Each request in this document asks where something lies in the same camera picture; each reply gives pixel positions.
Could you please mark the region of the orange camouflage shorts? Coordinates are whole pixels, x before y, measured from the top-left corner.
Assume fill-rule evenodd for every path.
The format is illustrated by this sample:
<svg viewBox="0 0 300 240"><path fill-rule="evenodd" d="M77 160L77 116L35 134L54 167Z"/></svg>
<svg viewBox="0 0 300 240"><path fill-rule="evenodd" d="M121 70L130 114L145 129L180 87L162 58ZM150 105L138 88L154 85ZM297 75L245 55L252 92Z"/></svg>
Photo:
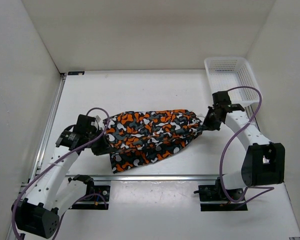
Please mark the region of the orange camouflage shorts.
<svg viewBox="0 0 300 240"><path fill-rule="evenodd" d="M114 174L169 158L206 130L187 109L125 111L103 123Z"/></svg>

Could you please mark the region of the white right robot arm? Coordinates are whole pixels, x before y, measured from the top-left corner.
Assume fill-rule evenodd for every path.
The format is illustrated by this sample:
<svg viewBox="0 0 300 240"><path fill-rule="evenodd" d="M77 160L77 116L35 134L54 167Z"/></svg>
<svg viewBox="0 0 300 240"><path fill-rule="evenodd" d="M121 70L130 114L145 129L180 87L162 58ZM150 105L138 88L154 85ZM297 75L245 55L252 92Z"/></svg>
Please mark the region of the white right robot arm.
<svg viewBox="0 0 300 240"><path fill-rule="evenodd" d="M212 94L213 105L208 108L203 125L209 131L219 130L225 124L234 132L246 150L242 167L219 177L214 193L220 200L228 199L234 189L278 185L284 181L285 147L265 137L251 124L245 109L232 103L227 91Z"/></svg>

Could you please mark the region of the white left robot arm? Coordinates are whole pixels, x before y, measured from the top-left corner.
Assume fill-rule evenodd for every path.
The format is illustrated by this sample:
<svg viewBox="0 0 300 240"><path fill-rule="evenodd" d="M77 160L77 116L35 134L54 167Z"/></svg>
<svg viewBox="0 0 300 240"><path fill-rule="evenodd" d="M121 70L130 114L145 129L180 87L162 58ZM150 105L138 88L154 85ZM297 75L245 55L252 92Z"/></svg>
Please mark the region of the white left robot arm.
<svg viewBox="0 0 300 240"><path fill-rule="evenodd" d="M12 204L11 226L15 238L19 232L54 240L66 211L76 202L95 196L94 181L88 175L76 175L60 187L71 166L85 149L106 149L104 139L110 117L100 126L97 117L81 114L74 125L59 135L49 166L29 182Z"/></svg>

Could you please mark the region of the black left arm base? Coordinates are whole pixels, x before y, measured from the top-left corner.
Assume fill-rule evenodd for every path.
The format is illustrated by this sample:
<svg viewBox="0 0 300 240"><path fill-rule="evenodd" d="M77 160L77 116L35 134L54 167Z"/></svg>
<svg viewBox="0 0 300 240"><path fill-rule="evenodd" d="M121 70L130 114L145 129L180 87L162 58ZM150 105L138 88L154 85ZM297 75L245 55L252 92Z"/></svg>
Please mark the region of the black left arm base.
<svg viewBox="0 0 300 240"><path fill-rule="evenodd" d="M108 210L110 205L111 182L95 181L88 197L76 202L71 210Z"/></svg>

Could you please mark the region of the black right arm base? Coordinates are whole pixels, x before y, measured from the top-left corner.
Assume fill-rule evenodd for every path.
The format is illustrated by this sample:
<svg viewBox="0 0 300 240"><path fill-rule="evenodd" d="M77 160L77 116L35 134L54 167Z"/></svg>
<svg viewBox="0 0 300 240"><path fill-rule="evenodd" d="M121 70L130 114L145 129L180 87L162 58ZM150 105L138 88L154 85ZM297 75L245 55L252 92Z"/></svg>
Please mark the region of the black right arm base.
<svg viewBox="0 0 300 240"><path fill-rule="evenodd" d="M245 198L240 202L231 202L224 194L220 180L214 184L201 184L193 192L199 197L201 212L244 212L248 211Z"/></svg>

